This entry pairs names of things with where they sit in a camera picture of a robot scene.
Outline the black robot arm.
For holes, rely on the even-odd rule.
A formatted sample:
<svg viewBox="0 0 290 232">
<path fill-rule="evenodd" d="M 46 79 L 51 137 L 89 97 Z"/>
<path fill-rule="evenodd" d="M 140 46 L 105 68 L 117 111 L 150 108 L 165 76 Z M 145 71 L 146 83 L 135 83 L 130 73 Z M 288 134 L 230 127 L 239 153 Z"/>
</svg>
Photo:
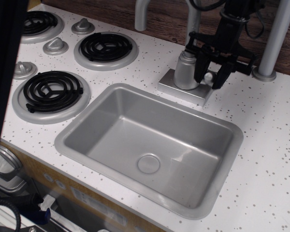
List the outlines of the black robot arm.
<svg viewBox="0 0 290 232">
<path fill-rule="evenodd" d="M 193 1 L 192 6 L 199 11 L 210 11 L 221 5 L 221 20 L 214 35 L 190 32 L 190 40 L 185 51 L 196 56 L 194 80 L 200 83 L 211 62 L 218 63 L 221 68 L 217 72 L 212 89 L 220 89 L 229 75 L 240 72 L 250 75 L 257 60 L 256 54 L 242 47 L 239 37 L 247 30 L 250 15 L 255 13 L 262 21 L 260 9 L 265 7 L 263 0 L 220 0 L 206 7 L 199 7 Z"/>
</svg>

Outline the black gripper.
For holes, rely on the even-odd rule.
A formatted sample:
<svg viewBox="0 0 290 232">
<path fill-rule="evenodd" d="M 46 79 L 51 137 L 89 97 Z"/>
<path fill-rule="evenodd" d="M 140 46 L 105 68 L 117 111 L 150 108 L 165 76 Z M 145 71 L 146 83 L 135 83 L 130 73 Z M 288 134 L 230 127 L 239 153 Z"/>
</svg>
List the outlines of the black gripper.
<svg viewBox="0 0 290 232">
<path fill-rule="evenodd" d="M 221 14 L 217 31 L 214 35 L 190 32 L 186 51 L 197 55 L 194 80 L 199 84 L 206 74 L 211 60 L 221 65 L 212 89 L 221 89 L 232 72 L 250 75 L 257 56 L 242 47 L 238 42 L 243 27 L 250 20 L 250 15 L 235 16 Z"/>
</svg>

